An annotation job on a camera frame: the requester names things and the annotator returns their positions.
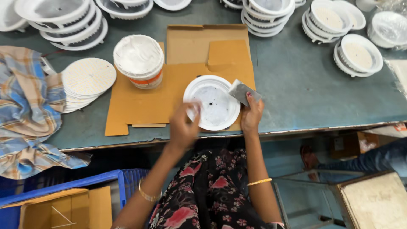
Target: cardboard sheet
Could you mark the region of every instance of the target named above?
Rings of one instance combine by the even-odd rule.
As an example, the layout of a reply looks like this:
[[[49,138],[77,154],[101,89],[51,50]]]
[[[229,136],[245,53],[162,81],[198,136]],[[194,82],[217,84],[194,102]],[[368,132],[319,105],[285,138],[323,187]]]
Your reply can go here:
[[[11,206],[21,206],[19,229],[109,229],[112,225],[110,186],[64,190],[6,207]]]
[[[255,89],[244,25],[169,26],[167,44],[167,64],[157,88],[138,89],[117,71],[106,136],[127,135],[127,125],[168,123],[186,87],[199,75],[217,75],[230,83],[239,79]]]

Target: gold bangle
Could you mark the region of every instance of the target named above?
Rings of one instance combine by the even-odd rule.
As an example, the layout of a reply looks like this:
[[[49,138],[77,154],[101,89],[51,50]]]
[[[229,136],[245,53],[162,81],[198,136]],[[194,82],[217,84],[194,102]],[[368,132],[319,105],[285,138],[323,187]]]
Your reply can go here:
[[[160,193],[159,196],[149,196],[149,195],[145,194],[145,192],[143,192],[143,191],[141,190],[141,183],[142,183],[143,180],[144,180],[144,179],[141,178],[140,181],[138,182],[138,190],[139,190],[141,196],[144,197],[144,199],[146,199],[147,201],[150,201],[150,202],[157,202],[157,201],[161,198],[161,196],[162,196],[162,189],[161,189],[161,193]]]
[[[267,178],[267,179],[262,179],[262,180],[259,180],[259,181],[254,181],[254,182],[248,183],[247,185],[248,186],[257,185],[257,184],[264,183],[264,182],[267,182],[267,181],[272,181],[272,180],[273,179],[271,179],[271,178]]]

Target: workbench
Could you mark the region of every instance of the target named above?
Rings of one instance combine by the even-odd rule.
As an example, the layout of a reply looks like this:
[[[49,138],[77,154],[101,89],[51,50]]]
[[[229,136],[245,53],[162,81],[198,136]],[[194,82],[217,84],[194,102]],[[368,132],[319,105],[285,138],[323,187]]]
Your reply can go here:
[[[333,60],[335,42],[318,45],[305,35],[301,18],[310,2],[296,9],[275,37],[249,34],[256,89],[265,103],[260,134],[355,128],[407,120],[407,100],[397,89],[398,80],[386,64],[371,77],[351,78]],[[168,24],[241,23],[241,11],[227,9],[215,0],[193,0],[178,12],[155,5],[140,20],[111,19],[105,12],[104,16],[109,24],[104,44],[86,51],[49,55],[47,58],[57,72],[85,57],[113,63],[114,46],[127,35],[144,34],[165,42]],[[352,33],[366,36],[366,28]],[[26,33],[0,33],[0,45],[27,47],[44,54],[58,50],[32,27]],[[380,51],[384,58],[407,58],[405,51]],[[83,110],[62,114],[62,127],[46,143],[68,152],[169,139],[169,125],[165,128],[129,126],[129,135],[106,137],[110,95],[109,89]],[[240,131],[226,131],[201,133],[200,137],[240,134]]]

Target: wire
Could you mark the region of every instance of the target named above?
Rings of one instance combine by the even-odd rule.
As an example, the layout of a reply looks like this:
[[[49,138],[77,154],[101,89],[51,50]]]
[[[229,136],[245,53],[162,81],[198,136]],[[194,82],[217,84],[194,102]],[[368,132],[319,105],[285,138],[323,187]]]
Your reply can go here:
[[[46,56],[48,56],[48,55],[57,54],[57,53],[62,53],[62,52],[65,52],[65,51],[66,51],[66,50],[64,50],[64,49],[60,49],[60,50],[57,50],[57,51],[52,52],[52,53],[43,54],[43,55],[41,55],[41,57],[46,57]]]

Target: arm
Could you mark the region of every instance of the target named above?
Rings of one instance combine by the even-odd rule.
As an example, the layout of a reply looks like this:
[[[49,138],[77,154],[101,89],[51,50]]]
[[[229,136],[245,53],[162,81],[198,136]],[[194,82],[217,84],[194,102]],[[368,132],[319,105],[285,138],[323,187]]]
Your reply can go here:
[[[162,154],[141,184],[141,190],[149,196],[160,195],[161,187],[170,169],[182,158],[187,147],[195,141],[199,131],[200,108],[198,107],[194,122],[187,124],[186,110],[189,108],[193,109],[194,104],[182,104],[170,119],[170,142],[164,147]],[[154,204],[137,191],[119,213],[112,228],[143,228]]]
[[[249,183],[267,179],[266,165],[264,164],[258,137],[258,124],[263,114],[264,103],[258,103],[250,93],[247,94],[250,107],[245,107],[242,115],[241,127],[245,137],[247,151],[247,172]],[[270,182],[249,186],[249,196],[256,212],[265,222],[281,222],[280,212],[274,191]]]

